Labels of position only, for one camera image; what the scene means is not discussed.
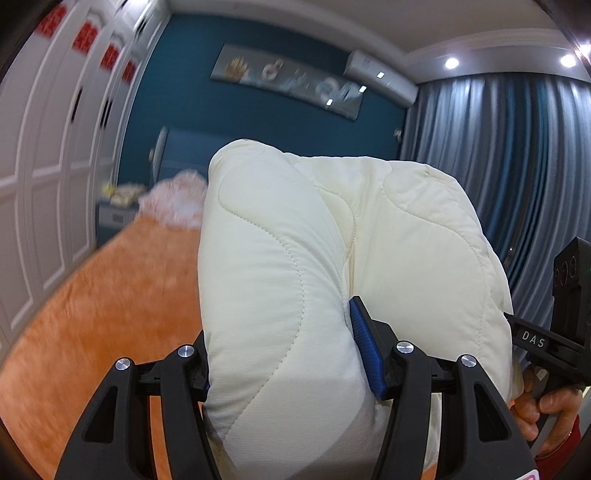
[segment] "human hand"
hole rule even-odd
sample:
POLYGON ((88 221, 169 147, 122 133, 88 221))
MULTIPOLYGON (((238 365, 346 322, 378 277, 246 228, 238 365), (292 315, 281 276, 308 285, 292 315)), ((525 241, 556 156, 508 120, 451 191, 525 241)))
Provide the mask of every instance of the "human hand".
POLYGON ((531 394, 535 385, 535 374, 531 367, 524 370, 523 380, 524 392, 515 400, 511 414, 528 442, 535 440, 539 434, 535 423, 541 413, 558 414, 552 432, 538 452, 537 458, 543 458, 558 450, 569 438, 579 414, 583 393, 574 386, 563 387, 544 395, 536 402, 531 394))

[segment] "curtain fold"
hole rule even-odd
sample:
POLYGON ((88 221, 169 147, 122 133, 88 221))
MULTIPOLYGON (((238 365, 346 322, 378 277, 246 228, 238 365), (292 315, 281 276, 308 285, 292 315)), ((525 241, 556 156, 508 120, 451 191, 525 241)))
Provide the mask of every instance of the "curtain fold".
POLYGON ((487 74, 421 86, 401 159, 455 177, 499 255, 515 313, 550 326, 552 263, 591 240, 591 85, 487 74))

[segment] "red chinese character decoration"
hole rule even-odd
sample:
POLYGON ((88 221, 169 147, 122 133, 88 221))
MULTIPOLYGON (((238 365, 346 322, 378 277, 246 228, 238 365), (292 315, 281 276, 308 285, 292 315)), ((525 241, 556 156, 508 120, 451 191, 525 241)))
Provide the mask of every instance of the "red chinese character decoration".
POLYGON ((74 50, 78 50, 84 55, 88 55, 92 44, 95 42, 99 28, 91 21, 87 20, 78 32, 78 36, 72 44, 74 50))
POLYGON ((131 85, 131 82, 134 81, 135 71, 138 69, 137 65, 129 61, 125 66, 125 71, 123 72, 123 81, 127 83, 127 85, 131 85))
POLYGON ((68 7, 61 4, 56 6, 47 16, 41 20, 41 23, 35 30, 39 35, 45 38, 52 38, 56 33, 60 23, 66 17, 68 7))
POLYGON ((119 53, 119 48, 114 43, 111 43, 109 45, 109 48, 107 48, 105 55, 103 56, 103 60, 101 61, 100 66, 105 70, 112 72, 115 63, 119 58, 119 53))

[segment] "white pillow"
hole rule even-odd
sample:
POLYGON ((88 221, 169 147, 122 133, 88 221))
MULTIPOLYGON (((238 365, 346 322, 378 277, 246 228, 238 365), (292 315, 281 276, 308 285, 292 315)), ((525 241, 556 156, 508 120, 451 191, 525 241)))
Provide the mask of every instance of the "white pillow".
MULTIPOLYGON (((241 140, 215 155, 209 181, 205 408, 225 480, 370 477, 389 403, 374 399, 353 341, 354 295, 428 355, 471 353, 510 399, 507 280, 453 178, 241 140)), ((437 460, 434 400, 426 468, 437 460)))

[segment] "orange blanket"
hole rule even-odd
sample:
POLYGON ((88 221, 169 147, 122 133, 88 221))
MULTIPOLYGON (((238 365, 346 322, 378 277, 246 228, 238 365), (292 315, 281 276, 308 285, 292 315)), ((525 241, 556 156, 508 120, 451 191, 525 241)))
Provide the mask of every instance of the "orange blanket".
MULTIPOLYGON (((139 217, 41 309, 0 373, 0 417, 33 468, 54 478, 68 438, 109 368, 164 358, 201 331, 199 231, 139 217)), ((170 479, 159 399, 152 399, 158 477, 170 479)))

